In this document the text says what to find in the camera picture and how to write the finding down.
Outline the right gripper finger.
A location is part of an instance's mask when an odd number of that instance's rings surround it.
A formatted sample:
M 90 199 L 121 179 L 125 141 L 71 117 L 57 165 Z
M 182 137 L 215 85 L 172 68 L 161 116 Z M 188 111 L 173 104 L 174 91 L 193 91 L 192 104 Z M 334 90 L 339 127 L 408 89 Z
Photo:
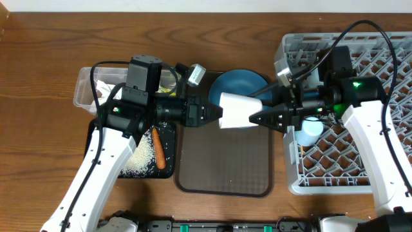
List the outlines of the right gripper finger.
M 290 125 L 289 107 L 285 103 L 278 104 L 271 109 L 259 111 L 248 119 L 251 123 L 286 133 L 287 127 Z
M 249 97 L 258 97 L 260 95 L 263 95 L 264 93 L 269 92 L 270 96 L 273 97 L 274 96 L 274 90 L 279 88 L 279 83 L 277 81 L 275 82 L 270 82 L 268 83 L 266 86 L 260 88 L 259 90 L 249 94 Z

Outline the light blue cup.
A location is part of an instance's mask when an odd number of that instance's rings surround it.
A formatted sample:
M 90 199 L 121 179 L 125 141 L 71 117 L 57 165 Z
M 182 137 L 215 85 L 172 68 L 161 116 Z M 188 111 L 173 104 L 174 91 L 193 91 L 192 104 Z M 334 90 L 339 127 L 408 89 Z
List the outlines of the light blue cup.
M 324 124 L 316 117 L 305 118 L 301 130 L 295 131 L 295 140 L 301 146 L 313 146 L 321 136 Z

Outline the pink cup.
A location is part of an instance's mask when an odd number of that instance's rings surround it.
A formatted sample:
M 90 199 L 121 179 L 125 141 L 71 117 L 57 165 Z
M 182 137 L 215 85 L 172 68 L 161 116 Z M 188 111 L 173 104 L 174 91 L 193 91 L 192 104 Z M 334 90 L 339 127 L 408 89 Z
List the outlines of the pink cup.
M 223 108 L 219 118 L 220 129 L 249 128 L 257 126 L 249 117 L 263 110 L 259 99 L 223 92 L 220 96 L 220 107 Z

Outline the dark blue plate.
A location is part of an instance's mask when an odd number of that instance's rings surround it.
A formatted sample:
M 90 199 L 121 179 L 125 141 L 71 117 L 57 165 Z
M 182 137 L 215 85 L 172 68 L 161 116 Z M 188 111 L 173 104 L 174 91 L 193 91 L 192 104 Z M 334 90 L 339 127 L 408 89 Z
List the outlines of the dark blue plate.
M 266 86 L 266 79 L 250 70 L 231 70 L 222 73 L 211 85 L 209 90 L 209 102 L 220 105 L 220 96 L 223 92 L 248 97 L 249 94 Z M 271 100 L 270 93 L 264 93 L 255 99 Z

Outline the foil snack wrapper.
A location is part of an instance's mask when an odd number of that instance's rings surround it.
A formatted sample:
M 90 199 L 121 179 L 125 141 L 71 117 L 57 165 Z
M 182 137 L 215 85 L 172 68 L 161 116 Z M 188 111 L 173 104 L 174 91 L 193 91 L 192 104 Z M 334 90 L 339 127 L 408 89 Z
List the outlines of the foil snack wrapper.
M 159 86 L 159 89 L 156 92 L 156 95 L 160 96 L 160 97 L 175 96 L 176 95 L 176 87 L 166 88 L 166 87 L 163 87 L 163 86 Z

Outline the orange carrot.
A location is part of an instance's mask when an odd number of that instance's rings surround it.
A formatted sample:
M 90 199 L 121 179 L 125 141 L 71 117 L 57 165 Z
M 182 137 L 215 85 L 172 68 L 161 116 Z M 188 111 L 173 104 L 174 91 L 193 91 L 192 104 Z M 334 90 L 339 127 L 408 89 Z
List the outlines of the orange carrot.
M 165 169 L 166 159 L 164 155 L 164 149 L 163 149 L 158 131 L 155 127 L 152 129 L 152 140 L 153 140 L 153 148 L 154 148 L 155 158 L 156 158 L 156 166 L 158 169 Z

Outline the white cooked rice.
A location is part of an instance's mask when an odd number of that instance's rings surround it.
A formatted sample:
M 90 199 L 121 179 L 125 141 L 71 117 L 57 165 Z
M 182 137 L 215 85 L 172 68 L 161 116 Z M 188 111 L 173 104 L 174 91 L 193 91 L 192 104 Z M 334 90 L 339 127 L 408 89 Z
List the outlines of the white cooked rice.
M 174 131 L 153 126 L 120 171 L 123 179 L 167 179 L 174 172 Z

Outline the white napkin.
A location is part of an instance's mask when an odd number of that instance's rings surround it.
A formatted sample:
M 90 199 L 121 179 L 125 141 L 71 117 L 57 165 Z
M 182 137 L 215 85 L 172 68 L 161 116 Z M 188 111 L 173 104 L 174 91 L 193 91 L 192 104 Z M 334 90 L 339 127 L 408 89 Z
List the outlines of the white napkin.
M 97 90 L 97 96 L 98 96 L 98 103 L 99 105 L 104 104 L 108 97 L 109 94 L 111 93 L 111 91 L 113 90 L 113 88 L 115 87 L 114 84 L 106 84 L 103 81 L 97 81 L 97 86 L 96 86 L 96 90 Z M 115 96 L 113 97 L 113 99 L 118 99 L 120 100 L 122 96 L 122 89 L 120 89 Z M 96 114 L 97 110 L 96 110 L 96 106 L 95 106 L 95 101 L 93 100 L 91 103 L 91 107 L 89 109 L 89 112 L 92 114 Z

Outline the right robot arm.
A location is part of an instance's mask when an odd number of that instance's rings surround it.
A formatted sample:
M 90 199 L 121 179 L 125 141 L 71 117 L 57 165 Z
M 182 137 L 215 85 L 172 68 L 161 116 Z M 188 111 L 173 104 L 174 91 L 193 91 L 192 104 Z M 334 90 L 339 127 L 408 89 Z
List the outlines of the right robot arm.
M 411 231 L 411 165 L 390 115 L 390 96 L 375 76 L 359 77 L 348 47 L 322 50 L 314 68 L 322 85 L 306 90 L 299 79 L 270 109 L 250 122 L 279 132 L 300 130 L 310 115 L 335 113 L 350 133 L 369 178 L 377 217 L 361 221 L 343 215 L 319 217 L 317 231 Z

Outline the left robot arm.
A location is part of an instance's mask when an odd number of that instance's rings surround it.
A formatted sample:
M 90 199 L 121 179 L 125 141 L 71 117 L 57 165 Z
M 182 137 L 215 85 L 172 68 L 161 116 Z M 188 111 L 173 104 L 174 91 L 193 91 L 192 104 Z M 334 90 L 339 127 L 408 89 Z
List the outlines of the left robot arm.
M 137 231 L 137 222 L 125 217 L 114 216 L 103 226 L 98 222 L 144 133 L 159 122 L 200 127 L 222 116 L 221 107 L 186 94 L 186 87 L 199 85 L 205 75 L 201 65 L 172 67 L 150 55 L 135 55 L 126 65 L 126 81 L 106 102 L 95 104 L 95 129 L 84 160 L 42 231 Z

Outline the grey dishwasher rack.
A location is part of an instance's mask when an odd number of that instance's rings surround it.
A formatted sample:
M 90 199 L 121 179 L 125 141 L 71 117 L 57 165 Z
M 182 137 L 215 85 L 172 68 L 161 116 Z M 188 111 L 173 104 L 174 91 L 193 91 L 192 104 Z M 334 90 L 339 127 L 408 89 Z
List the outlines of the grey dishwasher rack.
M 286 34 L 275 53 L 285 58 L 292 74 L 316 60 L 316 54 L 338 39 L 337 33 Z M 397 85 L 390 100 L 395 131 L 408 158 L 411 157 L 411 32 L 390 32 L 398 64 Z M 375 75 L 388 89 L 393 77 L 390 50 L 378 32 L 349 32 L 339 45 L 347 46 L 351 63 L 360 76 Z M 349 132 L 326 116 L 318 141 L 303 147 L 293 127 L 283 137 L 289 190 L 295 195 L 370 194 L 371 187 L 355 142 Z

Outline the black plastic tray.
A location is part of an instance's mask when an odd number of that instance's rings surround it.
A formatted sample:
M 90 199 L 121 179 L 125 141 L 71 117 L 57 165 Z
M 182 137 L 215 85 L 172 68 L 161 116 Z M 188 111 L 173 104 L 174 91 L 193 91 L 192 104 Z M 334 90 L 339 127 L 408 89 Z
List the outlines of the black plastic tray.
M 153 148 L 152 129 L 156 128 L 164 149 L 166 159 L 165 169 L 156 166 Z M 147 130 L 135 152 L 120 171 L 121 179 L 167 179 L 174 173 L 174 158 L 176 155 L 176 125 L 157 124 Z

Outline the brown serving tray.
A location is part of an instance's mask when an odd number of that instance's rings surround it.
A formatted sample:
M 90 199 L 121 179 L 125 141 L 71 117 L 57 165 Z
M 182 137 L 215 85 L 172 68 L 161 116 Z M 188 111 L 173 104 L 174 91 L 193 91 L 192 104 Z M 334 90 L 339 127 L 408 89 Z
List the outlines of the brown serving tray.
M 274 187 L 274 132 L 221 130 L 216 121 L 181 127 L 174 182 L 187 193 L 265 197 Z

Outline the clear plastic bin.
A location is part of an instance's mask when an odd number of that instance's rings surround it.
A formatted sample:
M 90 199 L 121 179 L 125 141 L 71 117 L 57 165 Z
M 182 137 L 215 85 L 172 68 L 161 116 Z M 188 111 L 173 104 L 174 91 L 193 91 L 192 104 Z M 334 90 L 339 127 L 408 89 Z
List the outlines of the clear plastic bin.
M 76 107 L 83 108 L 88 112 L 94 100 L 90 84 L 90 71 L 91 67 L 84 67 L 80 70 L 73 98 L 73 103 Z M 97 86 L 97 81 L 117 85 L 126 82 L 126 79 L 127 68 L 98 67 L 95 69 L 93 76 L 95 87 Z M 160 86 L 173 88 L 175 85 L 174 75 L 169 70 L 162 70 Z

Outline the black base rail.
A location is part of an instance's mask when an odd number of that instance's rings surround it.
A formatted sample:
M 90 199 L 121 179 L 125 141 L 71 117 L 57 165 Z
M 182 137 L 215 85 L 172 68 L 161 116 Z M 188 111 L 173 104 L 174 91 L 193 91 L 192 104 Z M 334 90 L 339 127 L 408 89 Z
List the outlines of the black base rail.
M 235 222 L 175 220 L 173 217 L 142 218 L 130 211 L 117 211 L 111 218 L 101 220 L 97 231 L 136 232 L 275 232 L 319 231 L 317 222 L 289 216 L 275 222 Z

